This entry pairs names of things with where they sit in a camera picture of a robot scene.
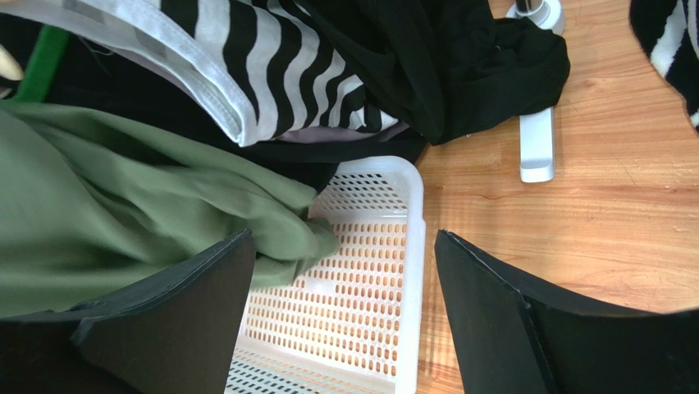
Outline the green tank top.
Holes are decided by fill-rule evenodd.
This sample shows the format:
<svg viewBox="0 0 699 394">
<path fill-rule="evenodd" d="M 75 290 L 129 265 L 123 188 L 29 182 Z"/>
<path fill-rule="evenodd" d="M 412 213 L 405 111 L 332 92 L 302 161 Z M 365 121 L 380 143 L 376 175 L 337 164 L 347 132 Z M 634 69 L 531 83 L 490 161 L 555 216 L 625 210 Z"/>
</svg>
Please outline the green tank top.
<svg viewBox="0 0 699 394">
<path fill-rule="evenodd" d="M 251 231 L 252 284 L 285 286 L 339 242 L 316 191 L 138 121 L 1 106 L 1 314 L 65 310 Z"/>
</svg>

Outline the beige wooden hanger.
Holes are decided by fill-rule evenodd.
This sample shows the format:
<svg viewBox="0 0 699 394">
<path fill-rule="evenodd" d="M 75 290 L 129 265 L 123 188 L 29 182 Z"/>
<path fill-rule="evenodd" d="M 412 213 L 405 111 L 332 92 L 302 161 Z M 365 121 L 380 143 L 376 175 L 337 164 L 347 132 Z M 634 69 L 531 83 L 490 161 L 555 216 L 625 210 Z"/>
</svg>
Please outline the beige wooden hanger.
<svg viewBox="0 0 699 394">
<path fill-rule="evenodd" d="M 16 59 L 1 46 L 1 99 L 9 96 L 24 79 L 24 71 Z"/>
</svg>

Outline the black tank top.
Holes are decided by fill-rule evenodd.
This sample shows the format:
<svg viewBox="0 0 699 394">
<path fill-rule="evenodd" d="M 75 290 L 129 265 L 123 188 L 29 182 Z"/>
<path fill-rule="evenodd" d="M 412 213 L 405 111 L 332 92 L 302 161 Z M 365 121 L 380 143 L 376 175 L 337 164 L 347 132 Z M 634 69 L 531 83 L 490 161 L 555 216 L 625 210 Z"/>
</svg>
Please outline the black tank top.
<svg viewBox="0 0 699 394">
<path fill-rule="evenodd" d="M 105 47 L 67 36 L 45 103 L 91 108 L 126 117 L 231 152 L 322 191 L 342 162 L 397 156 L 416 163 L 427 144 L 416 131 L 376 135 L 357 142 L 260 143 L 241 148 L 188 94 Z"/>
</svg>

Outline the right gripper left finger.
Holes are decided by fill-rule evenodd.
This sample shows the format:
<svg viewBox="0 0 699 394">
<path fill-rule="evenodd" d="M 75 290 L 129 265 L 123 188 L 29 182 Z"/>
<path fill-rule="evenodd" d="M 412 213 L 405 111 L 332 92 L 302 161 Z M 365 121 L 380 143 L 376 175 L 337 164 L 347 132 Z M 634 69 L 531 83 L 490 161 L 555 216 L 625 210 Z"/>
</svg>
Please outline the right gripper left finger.
<svg viewBox="0 0 699 394">
<path fill-rule="evenodd" d="M 255 258 L 239 231 L 67 311 L 3 318 L 2 392 L 224 392 Z"/>
</svg>

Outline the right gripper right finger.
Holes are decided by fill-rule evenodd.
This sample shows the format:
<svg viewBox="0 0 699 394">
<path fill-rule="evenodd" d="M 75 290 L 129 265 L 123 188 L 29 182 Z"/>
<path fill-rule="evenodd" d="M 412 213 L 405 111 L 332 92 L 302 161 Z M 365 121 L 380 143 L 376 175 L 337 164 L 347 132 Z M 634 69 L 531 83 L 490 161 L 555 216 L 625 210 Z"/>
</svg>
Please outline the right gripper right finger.
<svg viewBox="0 0 699 394">
<path fill-rule="evenodd" d="M 698 312 L 578 294 L 449 231 L 434 245 L 467 393 L 695 393 Z"/>
</svg>

